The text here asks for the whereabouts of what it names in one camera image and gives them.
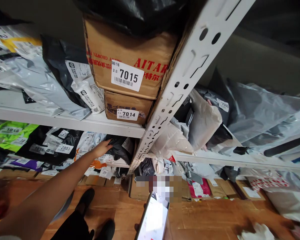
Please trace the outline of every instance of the pant leg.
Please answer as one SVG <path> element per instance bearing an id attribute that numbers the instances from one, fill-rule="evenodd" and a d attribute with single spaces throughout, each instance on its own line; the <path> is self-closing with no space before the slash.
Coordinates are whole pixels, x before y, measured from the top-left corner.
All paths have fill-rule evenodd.
<path id="1" fill-rule="evenodd" d="M 51 240 L 92 240 L 93 235 L 89 233 L 89 228 L 84 217 L 78 211 L 74 211 L 61 225 Z"/>

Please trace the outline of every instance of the neon green package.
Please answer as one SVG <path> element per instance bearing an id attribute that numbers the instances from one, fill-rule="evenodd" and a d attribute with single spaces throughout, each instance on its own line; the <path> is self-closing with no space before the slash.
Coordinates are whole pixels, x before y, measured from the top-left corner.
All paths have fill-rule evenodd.
<path id="1" fill-rule="evenodd" d="M 17 152 L 28 140 L 29 135 L 38 127 L 37 124 L 7 121 L 0 125 L 0 144 L 3 149 Z"/>

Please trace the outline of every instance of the shelf board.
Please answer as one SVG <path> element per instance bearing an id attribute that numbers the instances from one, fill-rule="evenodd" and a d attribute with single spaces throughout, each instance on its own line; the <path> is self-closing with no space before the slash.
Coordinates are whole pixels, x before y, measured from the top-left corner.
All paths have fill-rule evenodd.
<path id="1" fill-rule="evenodd" d="M 233 156 L 226 156 L 214 152 L 205 152 L 200 150 L 196 152 L 196 156 L 185 154 L 178 151 L 172 152 L 176 161 L 183 162 L 198 162 L 216 165 L 234 166 L 234 167 L 248 167 L 258 169 L 276 169 L 276 170 L 289 170 L 300 172 L 300 163 L 295 164 L 292 162 L 284 162 L 279 158 L 265 157 L 262 154 L 235 154 Z"/>
<path id="2" fill-rule="evenodd" d="M 134 138 L 142 138 L 145 132 L 142 125 L 107 119 L 105 111 L 90 114 L 81 121 L 66 112 L 50 117 L 44 106 L 25 104 L 22 93 L 10 90 L 0 91 L 0 119 Z"/>

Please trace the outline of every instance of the foot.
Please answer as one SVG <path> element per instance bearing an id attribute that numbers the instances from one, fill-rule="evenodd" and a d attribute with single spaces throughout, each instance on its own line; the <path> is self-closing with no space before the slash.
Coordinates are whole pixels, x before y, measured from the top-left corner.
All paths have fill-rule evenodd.
<path id="1" fill-rule="evenodd" d="M 93 188 L 89 188 L 80 198 L 78 205 L 76 206 L 76 211 L 79 211 L 83 216 L 86 214 L 90 203 L 94 198 Z"/>
<path id="2" fill-rule="evenodd" d="M 95 240 L 111 240 L 114 235 L 115 224 L 112 219 L 109 219 L 101 229 L 98 237 Z"/>

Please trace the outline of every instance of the smartphone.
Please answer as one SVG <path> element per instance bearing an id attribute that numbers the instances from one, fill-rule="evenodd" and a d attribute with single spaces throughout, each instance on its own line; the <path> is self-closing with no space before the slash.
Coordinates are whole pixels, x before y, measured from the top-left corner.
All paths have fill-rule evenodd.
<path id="1" fill-rule="evenodd" d="M 162 240 L 168 210 L 169 202 L 157 193 L 151 192 L 135 240 Z"/>

